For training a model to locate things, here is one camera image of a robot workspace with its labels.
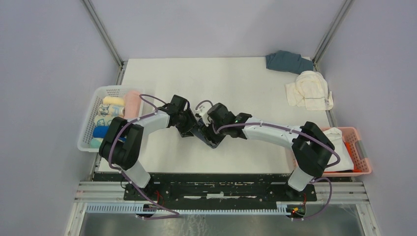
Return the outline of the pink towel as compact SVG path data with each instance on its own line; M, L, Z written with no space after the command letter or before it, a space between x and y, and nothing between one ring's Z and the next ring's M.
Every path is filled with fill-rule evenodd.
M124 96L124 118L125 119L134 119L139 116L141 98L140 93L136 90L130 90Z

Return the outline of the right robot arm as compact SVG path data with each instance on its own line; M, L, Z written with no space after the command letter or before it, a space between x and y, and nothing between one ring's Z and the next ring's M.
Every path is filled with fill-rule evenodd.
M284 195L291 201L298 200L308 184L341 161L332 141L313 122L301 126L268 123L247 113L234 115L221 103L206 107L204 102L196 106L195 116L202 123L203 139L213 148L230 136L291 150L298 164L284 187Z

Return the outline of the white plastic basket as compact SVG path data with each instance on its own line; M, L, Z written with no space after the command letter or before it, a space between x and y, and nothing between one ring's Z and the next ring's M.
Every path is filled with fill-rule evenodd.
M85 115L85 119L80 131L80 135L77 142L77 148L80 151L97 153L98 148L91 148L90 141L93 138L93 130L95 129L94 118L98 114L98 107L102 104L102 100L106 96L121 97L124 98L130 91L137 91L144 93L144 90L138 86L126 86L126 85L113 85L99 87L95 90L89 103L88 112Z

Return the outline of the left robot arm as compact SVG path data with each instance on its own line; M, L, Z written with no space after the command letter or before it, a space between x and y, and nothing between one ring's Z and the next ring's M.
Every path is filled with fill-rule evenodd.
M155 188L149 183L150 174L139 161L142 142L149 134L170 128L177 128L182 137L191 137L197 124L190 109L189 101L174 95L169 103L138 118L127 120L115 118L99 147L98 154L107 160L111 169L120 171L136 185L136 194L143 200L154 196Z

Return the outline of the dark blue towel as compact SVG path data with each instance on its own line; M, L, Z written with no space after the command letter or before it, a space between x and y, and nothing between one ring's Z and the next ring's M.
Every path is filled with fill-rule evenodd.
M203 143L205 143L207 146L211 147L211 148L217 148L218 144L210 141L209 139L206 138L206 136L204 135L204 133L198 128L198 127L193 127L191 130L191 133L193 134L193 136L197 137L199 140L201 140Z

